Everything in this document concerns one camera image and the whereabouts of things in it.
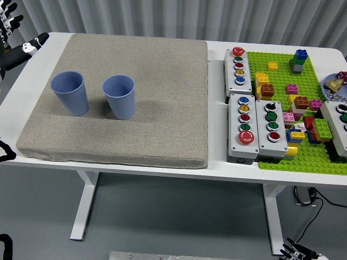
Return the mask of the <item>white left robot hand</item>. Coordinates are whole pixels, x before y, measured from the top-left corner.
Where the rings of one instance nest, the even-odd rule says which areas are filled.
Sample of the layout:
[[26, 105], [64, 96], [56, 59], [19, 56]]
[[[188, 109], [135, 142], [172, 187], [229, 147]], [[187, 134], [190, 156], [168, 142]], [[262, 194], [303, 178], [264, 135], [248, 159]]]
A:
[[7, 71], [31, 59], [49, 39], [49, 34], [43, 32], [28, 42], [7, 49], [9, 36], [20, 27], [23, 20], [23, 15], [10, 17], [16, 9], [17, 3], [1, 1], [1, 81]]

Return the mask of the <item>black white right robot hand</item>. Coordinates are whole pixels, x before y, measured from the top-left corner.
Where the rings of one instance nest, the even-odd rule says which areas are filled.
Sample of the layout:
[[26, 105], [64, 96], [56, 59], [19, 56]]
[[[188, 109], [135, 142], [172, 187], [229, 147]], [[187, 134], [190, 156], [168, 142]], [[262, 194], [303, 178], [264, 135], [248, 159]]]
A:
[[290, 238], [287, 238], [287, 241], [290, 243], [290, 246], [283, 244], [284, 248], [280, 249], [280, 252], [284, 257], [280, 257], [280, 259], [328, 260], [328, 258], [323, 254], [306, 248], [305, 246], [294, 242]]

